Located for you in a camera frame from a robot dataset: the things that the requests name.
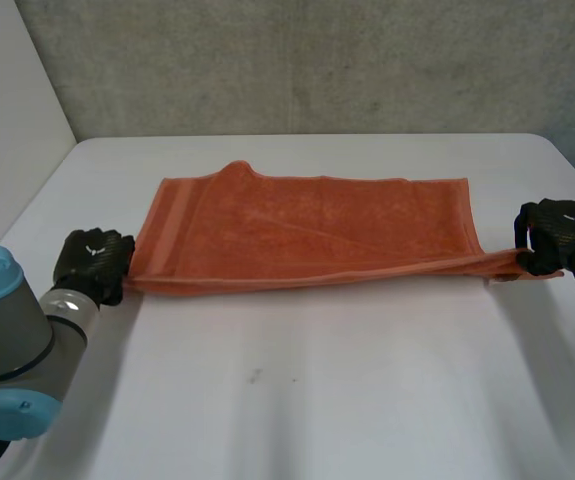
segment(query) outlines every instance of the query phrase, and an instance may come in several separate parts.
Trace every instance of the towel fold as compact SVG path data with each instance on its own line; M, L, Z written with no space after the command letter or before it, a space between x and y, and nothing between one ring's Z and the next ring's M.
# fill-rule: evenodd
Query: towel fold
M481 249L466 179L268 177L239 161L163 180L127 286L202 295L411 274L526 276L515 256Z

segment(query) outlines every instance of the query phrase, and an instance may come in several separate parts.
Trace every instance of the white table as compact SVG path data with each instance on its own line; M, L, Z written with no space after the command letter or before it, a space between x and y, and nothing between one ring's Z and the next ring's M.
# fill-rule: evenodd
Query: white table
M165 177L468 177L483 248L520 205L575 199L532 135L97 139L2 242L36 293L78 228L137 234ZM0 479L575 479L575 283L473 278L130 297L102 323L53 430Z

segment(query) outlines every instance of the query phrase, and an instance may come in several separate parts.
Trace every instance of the towel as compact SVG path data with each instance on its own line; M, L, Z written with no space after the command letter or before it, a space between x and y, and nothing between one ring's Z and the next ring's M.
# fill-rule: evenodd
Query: towel
M203 295L399 275L527 275L478 243L467 179L268 177L233 162L164 179L127 287Z

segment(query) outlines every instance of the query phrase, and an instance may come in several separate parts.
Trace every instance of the gray concrete wall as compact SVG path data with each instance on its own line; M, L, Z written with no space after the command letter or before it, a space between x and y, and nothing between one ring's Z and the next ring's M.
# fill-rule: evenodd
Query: gray concrete wall
M575 1L16 3L79 140L531 132L575 165Z

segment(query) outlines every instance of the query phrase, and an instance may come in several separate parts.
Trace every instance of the dark mark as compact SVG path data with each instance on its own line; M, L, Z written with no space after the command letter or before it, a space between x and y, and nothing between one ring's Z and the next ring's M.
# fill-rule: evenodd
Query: dark mark
M252 373L251 377L249 377L249 384L253 385L254 383L256 383L257 381L260 380L260 375L263 373L263 369L262 368L257 368L254 370L254 372Z

